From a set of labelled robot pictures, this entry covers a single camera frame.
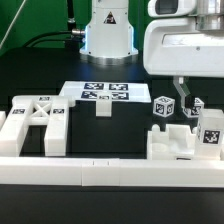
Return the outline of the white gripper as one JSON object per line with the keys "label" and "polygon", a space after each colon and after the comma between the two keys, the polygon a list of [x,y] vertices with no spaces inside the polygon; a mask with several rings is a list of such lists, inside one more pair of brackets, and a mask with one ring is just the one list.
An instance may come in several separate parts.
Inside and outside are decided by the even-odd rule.
{"label": "white gripper", "polygon": [[143,65],[172,75],[182,108],[192,108],[187,77],[224,77],[224,0],[150,0]]}

